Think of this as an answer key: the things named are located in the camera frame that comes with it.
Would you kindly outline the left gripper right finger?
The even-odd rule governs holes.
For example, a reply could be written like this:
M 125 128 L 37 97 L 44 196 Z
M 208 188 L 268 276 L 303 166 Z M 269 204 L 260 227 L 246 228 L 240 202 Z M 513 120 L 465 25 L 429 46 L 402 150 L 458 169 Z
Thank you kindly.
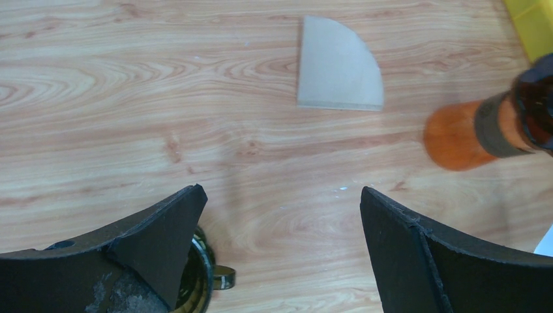
M 384 312 L 551 312 L 552 258 L 497 245 L 364 187 L 361 219 Z

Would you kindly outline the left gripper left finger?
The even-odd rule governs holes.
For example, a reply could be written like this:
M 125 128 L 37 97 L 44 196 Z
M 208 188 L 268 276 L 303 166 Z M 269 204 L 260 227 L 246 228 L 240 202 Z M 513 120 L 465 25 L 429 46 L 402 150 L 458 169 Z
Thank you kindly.
M 1 255 L 2 312 L 113 312 L 126 300 L 174 309 L 194 230 L 200 185 L 97 230 Z

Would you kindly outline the white paper coffee filter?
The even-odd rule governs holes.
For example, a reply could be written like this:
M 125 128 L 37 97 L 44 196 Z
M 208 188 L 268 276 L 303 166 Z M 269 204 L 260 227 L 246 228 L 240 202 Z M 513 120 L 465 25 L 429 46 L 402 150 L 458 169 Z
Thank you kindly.
M 533 253 L 542 256 L 553 256 L 553 225 L 551 225 L 543 238 L 537 244 Z

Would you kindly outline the brown plastic coffee dripper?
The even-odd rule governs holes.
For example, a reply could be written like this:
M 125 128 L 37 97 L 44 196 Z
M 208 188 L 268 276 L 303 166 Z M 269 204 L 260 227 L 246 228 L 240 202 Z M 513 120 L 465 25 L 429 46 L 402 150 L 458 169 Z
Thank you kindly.
M 525 140 L 552 154 L 552 54 L 546 54 L 519 74 L 513 100 Z

